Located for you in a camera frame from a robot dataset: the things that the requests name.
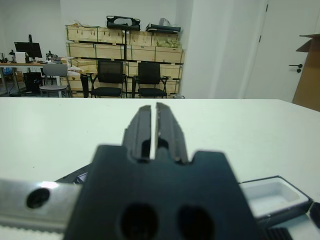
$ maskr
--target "stacked wooden crates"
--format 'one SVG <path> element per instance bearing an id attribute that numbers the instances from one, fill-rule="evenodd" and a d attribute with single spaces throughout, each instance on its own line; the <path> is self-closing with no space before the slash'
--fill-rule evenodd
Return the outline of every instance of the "stacked wooden crates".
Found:
<path id="1" fill-rule="evenodd" d="M 180 80 L 182 77 L 185 52 L 179 48 L 158 47 L 159 41 L 177 40 L 177 34 L 151 33 L 145 31 L 131 31 L 125 33 L 118 29 L 106 27 L 77 27 L 66 25 L 67 54 L 74 57 L 72 66 L 79 67 L 85 72 L 96 73 L 98 60 L 108 59 L 124 61 L 126 44 L 126 61 L 124 74 L 129 77 L 138 75 L 139 62 L 160 63 L 161 76 L 170 76 L 166 89 L 168 97 L 179 92 Z M 79 76 L 69 77 L 71 89 L 76 97 L 82 97 L 83 90 Z M 95 82 L 94 87 L 119 87 L 117 84 Z M 154 86 L 143 85 L 143 88 Z M 163 89 L 163 84 L 156 86 Z M 127 92 L 132 91 L 132 79 L 128 78 Z"/>

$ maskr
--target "white door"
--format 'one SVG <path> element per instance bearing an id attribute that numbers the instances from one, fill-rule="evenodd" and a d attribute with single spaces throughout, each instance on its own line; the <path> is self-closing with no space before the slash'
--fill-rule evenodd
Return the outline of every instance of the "white door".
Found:
<path id="1" fill-rule="evenodd" d="M 296 50 L 313 34 L 320 10 L 320 0 L 269 0 L 260 43 L 246 99 L 280 99 L 292 102 L 307 53 Z"/>

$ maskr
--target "white table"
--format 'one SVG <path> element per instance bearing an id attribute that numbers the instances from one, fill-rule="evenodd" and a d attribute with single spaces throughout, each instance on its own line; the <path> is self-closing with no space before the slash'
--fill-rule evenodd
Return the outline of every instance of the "white table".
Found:
<path id="1" fill-rule="evenodd" d="M 320 112 L 280 100 L 0 98 L 0 176 L 55 181 L 89 164 L 98 145 L 121 145 L 139 107 L 152 106 L 154 127 L 156 102 L 173 111 L 189 158 L 221 151 L 239 182 L 280 175 L 320 201 Z M 286 224 L 294 239 L 320 239 L 305 216 Z"/>

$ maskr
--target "cardboard box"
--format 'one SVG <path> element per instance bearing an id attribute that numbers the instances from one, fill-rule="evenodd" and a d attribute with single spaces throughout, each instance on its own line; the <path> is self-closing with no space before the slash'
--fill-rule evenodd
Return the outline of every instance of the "cardboard box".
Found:
<path id="1" fill-rule="evenodd" d="M 296 50 L 308 55 L 292 102 L 320 112 L 320 34 L 301 37 L 311 40 Z"/>

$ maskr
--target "computer tower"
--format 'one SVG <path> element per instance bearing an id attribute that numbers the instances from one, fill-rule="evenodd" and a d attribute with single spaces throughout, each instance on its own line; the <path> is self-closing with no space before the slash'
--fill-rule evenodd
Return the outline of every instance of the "computer tower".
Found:
<path id="1" fill-rule="evenodd" d="M 25 88 L 27 92 L 40 93 L 40 86 L 43 85 L 40 72 L 27 72 L 23 74 Z"/>

